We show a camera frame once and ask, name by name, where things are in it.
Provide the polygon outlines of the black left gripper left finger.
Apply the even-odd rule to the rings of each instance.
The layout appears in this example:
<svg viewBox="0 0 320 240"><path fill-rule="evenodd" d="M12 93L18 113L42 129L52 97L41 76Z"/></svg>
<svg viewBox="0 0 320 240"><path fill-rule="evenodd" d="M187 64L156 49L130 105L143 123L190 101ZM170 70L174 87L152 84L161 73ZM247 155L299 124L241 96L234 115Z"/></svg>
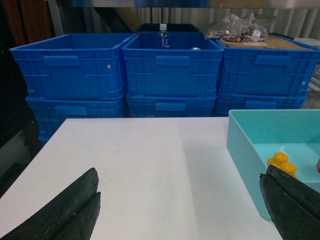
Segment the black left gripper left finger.
<svg viewBox="0 0 320 240"><path fill-rule="evenodd" d="M92 167L2 240L89 240L101 209Z"/></svg>

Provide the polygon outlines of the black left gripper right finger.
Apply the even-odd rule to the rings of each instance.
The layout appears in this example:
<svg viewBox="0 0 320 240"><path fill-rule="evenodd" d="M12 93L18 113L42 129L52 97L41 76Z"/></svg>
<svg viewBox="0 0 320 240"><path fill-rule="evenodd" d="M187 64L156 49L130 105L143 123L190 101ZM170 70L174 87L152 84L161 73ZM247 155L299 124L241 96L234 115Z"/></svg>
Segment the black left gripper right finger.
<svg viewBox="0 0 320 240"><path fill-rule="evenodd" d="M320 238L320 193L270 165L259 187L267 211L284 240Z"/></svg>

